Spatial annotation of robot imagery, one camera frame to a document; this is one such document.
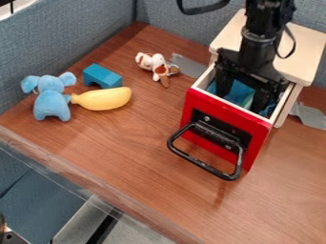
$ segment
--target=wooden tabletop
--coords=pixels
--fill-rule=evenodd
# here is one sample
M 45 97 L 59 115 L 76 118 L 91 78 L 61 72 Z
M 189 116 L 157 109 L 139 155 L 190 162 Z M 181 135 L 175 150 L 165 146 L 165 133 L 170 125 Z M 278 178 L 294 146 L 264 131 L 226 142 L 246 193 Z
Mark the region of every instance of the wooden tabletop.
M 239 51 L 242 40 L 241 30 L 246 23 L 245 10 L 239 10 L 233 19 L 210 45 L 210 51 L 216 53 L 219 48 Z M 317 30 L 289 23 L 288 27 L 295 36 L 295 53 L 287 58 L 275 58 L 275 68 L 292 82 L 309 87 L 315 80 L 318 65 L 325 48 L 326 34 Z M 285 56 L 292 49 L 293 40 L 284 33 L 279 45 L 279 53 Z
M 134 23 L 69 69 L 79 81 L 68 93 L 89 89 L 80 82 L 91 63 L 121 74 L 133 92 L 127 106 L 91 112 L 71 105 L 70 122 L 38 122 L 32 94 L 0 117 L 0 138 L 178 242 L 325 243 L 326 133 L 287 119 L 249 173 L 223 181 L 166 147 L 194 80 L 179 75 L 164 89 L 134 63 L 139 51 L 201 63 L 210 56 L 208 47 Z M 326 112 L 325 95 L 309 88 L 302 100 Z M 178 147 L 222 170 L 233 167 L 184 139 Z

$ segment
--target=plush toy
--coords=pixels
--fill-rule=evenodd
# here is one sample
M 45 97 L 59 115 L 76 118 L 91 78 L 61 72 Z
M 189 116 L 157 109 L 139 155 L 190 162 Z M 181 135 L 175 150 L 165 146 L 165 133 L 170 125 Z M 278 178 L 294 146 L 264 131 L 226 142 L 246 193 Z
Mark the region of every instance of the plush toy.
M 139 52 L 137 56 L 134 58 L 136 63 L 141 69 L 152 71 L 153 68 L 153 61 L 152 61 L 152 54 Z
M 65 87 L 76 84 L 76 77 L 71 72 L 65 72 L 59 77 L 44 75 L 27 76 L 21 82 L 24 93 L 38 89 L 38 96 L 34 103 L 33 115 L 37 120 L 44 120 L 46 116 L 57 116 L 61 121 L 68 121 L 71 112 L 68 103 L 69 95 L 63 94 Z
M 153 72 L 153 81 L 161 81 L 165 88 L 170 86 L 169 76 L 180 72 L 176 65 L 169 64 L 160 53 L 150 54 L 139 52 L 135 57 L 138 66 L 147 71 Z

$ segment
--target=black handle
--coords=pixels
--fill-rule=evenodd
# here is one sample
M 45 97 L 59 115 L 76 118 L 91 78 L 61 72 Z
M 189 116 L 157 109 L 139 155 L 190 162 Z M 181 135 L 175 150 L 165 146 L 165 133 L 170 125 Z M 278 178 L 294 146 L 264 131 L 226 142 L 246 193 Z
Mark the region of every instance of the black handle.
M 219 133 L 217 135 L 218 140 L 227 142 L 228 144 L 232 144 L 234 147 L 237 148 L 238 152 L 237 152 L 237 159 L 236 159 L 236 164 L 235 164 L 235 168 L 234 168 L 234 172 L 232 174 L 228 174 L 228 173 L 224 173 L 222 171 L 217 170 L 216 168 L 212 167 L 211 165 L 179 150 L 174 144 L 173 142 L 179 138 L 183 133 L 185 133 L 186 131 L 190 130 L 190 129 L 196 129 L 199 128 L 201 131 L 203 130 L 204 127 L 204 123 L 200 123 L 200 122 L 193 122 L 193 123 L 189 123 L 186 126 L 184 126 L 183 128 L 181 128 L 179 131 L 177 131 L 176 133 L 174 133 L 172 136 L 170 136 L 170 138 L 168 139 L 167 145 L 168 148 L 175 154 L 181 156 L 182 158 L 190 161 L 191 163 L 195 164 L 196 166 L 200 167 L 201 169 L 212 173 L 214 175 L 216 175 L 217 177 L 220 177 L 224 180 L 235 180 L 238 179 L 238 177 L 240 176 L 241 170 L 242 170 L 242 159 L 243 159 L 243 148 L 241 147 L 241 145 L 239 145 L 239 143 L 230 140 L 229 138 L 225 137 L 222 133 Z

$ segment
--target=cubicle wall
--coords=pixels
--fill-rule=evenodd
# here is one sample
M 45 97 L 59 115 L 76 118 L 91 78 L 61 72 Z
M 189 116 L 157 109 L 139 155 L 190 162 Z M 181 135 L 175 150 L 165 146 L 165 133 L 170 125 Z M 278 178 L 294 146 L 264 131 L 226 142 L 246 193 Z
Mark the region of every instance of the cubicle wall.
M 0 113 L 29 74 L 58 74 L 128 26 L 133 0 L 38 0 L 0 21 Z

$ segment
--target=white stuffed dog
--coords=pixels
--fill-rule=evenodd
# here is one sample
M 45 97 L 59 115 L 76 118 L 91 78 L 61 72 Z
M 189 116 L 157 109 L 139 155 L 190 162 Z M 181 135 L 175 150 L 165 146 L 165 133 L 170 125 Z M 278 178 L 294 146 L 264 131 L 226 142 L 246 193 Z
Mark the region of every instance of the white stuffed dog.
M 179 72 L 179 68 L 176 65 L 168 64 L 164 56 L 160 53 L 150 54 L 139 52 L 134 60 L 141 69 L 152 71 L 153 81 L 161 81 L 165 88 L 170 86 L 168 76 Z

